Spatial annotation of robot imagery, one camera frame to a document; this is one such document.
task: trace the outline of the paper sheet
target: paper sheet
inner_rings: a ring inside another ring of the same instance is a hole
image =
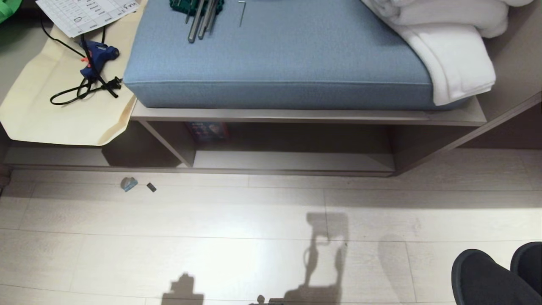
[[[102,76],[106,81],[115,76],[122,78],[145,4],[143,0],[137,12],[107,27],[105,42],[117,47],[120,56],[105,65]],[[79,49],[57,27],[51,35]],[[99,41],[101,31],[90,33],[88,39]],[[126,130],[136,99],[124,85],[115,91],[119,95],[116,99],[102,90],[65,106],[49,102],[53,94],[79,86],[79,70],[83,67],[77,54],[48,40],[41,53],[25,66],[0,106],[0,121],[9,137],[28,142],[101,146]]]
[[[36,4],[68,37],[101,28],[139,8],[135,0],[38,0]]]

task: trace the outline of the black power cord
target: black power cord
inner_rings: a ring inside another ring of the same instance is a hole
[[[70,47],[69,45],[65,44],[63,41],[61,40],[58,40],[56,38],[53,38],[46,30],[45,30],[45,26],[43,25],[43,12],[40,14],[40,23],[41,23],[41,28],[43,30],[43,32],[47,35],[47,37],[49,37],[50,39],[54,40],[54,41],[57,41],[59,42],[60,44],[62,44],[63,46],[65,46],[66,48],[70,49],[71,51],[73,51],[74,53],[76,53],[77,55],[81,56],[82,58],[85,57],[85,55],[83,55],[82,53],[78,52],[77,50],[75,50],[74,48]],[[105,42],[105,32],[106,32],[106,27],[104,26],[103,27],[103,31],[102,31],[102,38],[101,38],[101,43],[104,43]],[[70,104],[70,103],[73,103],[74,101],[76,100],[79,100],[79,99],[84,99],[85,97],[87,97],[90,93],[93,93],[93,92],[96,92],[96,91],[99,91],[99,90],[107,90],[114,98],[117,98],[119,97],[115,92],[113,92],[113,89],[120,89],[120,84],[122,83],[122,79],[119,79],[117,77],[115,77],[115,79],[109,81],[109,82],[105,82],[104,79],[101,77],[101,75],[98,73],[98,71],[96,70],[96,68],[94,67],[94,61],[92,59],[92,57],[90,56],[90,52],[88,50],[88,46],[87,46],[87,42],[85,41],[85,35],[84,34],[81,34],[81,45],[83,47],[83,50],[85,51],[85,54],[86,54],[86,58],[88,59],[88,64],[89,66],[91,67],[92,69],[92,72],[94,72],[95,75],[97,75],[97,79],[91,79],[91,80],[87,80],[86,78],[83,78],[83,80],[81,81],[81,84],[77,87],[73,87],[73,88],[70,88],[68,90],[64,90],[62,92],[59,92],[55,95],[53,95],[49,101],[51,102],[51,104],[53,105],[57,105],[57,106],[61,106],[61,105],[67,105],[67,104]],[[94,88],[94,89],[91,89],[92,85],[97,81],[99,80],[102,85],[100,87],[97,87],[97,88]],[[81,90],[82,89],[87,89],[86,92],[84,93],[81,93]],[[71,100],[68,100],[68,101],[63,101],[61,103],[55,103],[53,102],[53,100],[61,95],[64,95],[66,93],[69,93],[69,92],[72,92],[72,91],[76,91],[77,90],[77,93],[76,93],[76,97],[71,99]]]

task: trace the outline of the screwdriver set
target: screwdriver set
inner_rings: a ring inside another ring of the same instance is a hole
[[[188,34],[188,41],[194,43],[196,35],[203,39],[205,32],[211,32],[218,15],[223,7],[224,0],[170,0],[173,10],[186,14],[185,23],[193,16],[192,27]]]

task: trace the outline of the green object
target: green object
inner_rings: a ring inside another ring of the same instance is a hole
[[[189,16],[196,14],[198,10],[198,5],[200,1],[205,1],[205,6],[203,7],[202,15],[205,15],[205,10],[209,4],[209,0],[170,0],[170,6],[176,11],[180,11]],[[224,6],[224,0],[218,0],[218,5],[216,7],[216,14],[218,15]]]
[[[23,0],[0,0],[0,23],[11,17],[21,6]]]

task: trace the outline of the white towel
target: white towel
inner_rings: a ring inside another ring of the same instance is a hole
[[[373,1],[383,17],[402,26],[425,23],[471,24],[482,37],[487,38],[502,35],[508,26],[508,5],[498,0]]]
[[[425,64],[433,81],[435,105],[491,90],[495,70],[478,31],[466,24],[399,26],[383,18],[373,0],[362,0],[406,40]]]

